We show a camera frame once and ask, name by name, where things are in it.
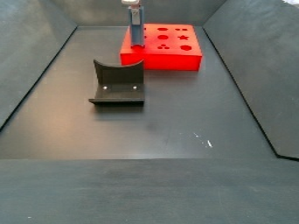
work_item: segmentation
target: red shape sorter block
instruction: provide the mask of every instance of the red shape sorter block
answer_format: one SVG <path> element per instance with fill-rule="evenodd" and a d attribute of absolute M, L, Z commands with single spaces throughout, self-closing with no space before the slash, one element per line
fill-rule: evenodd
<path fill-rule="evenodd" d="M 139 45 L 131 47 L 129 29 L 121 50 L 123 66 L 145 60 L 145 69 L 193 71 L 201 69 L 202 49 L 191 25 L 146 24 L 145 47 Z"/>

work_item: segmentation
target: shape hole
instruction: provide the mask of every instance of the shape hole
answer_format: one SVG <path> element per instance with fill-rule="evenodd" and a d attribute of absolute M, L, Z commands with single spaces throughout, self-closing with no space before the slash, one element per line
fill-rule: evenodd
<path fill-rule="evenodd" d="M 193 47 L 190 45 L 182 45 L 182 49 L 185 51 L 190 51 L 193 49 Z"/>
<path fill-rule="evenodd" d="M 169 36 L 166 36 L 166 35 L 159 35 L 158 38 L 159 38 L 159 39 L 169 39 Z"/>

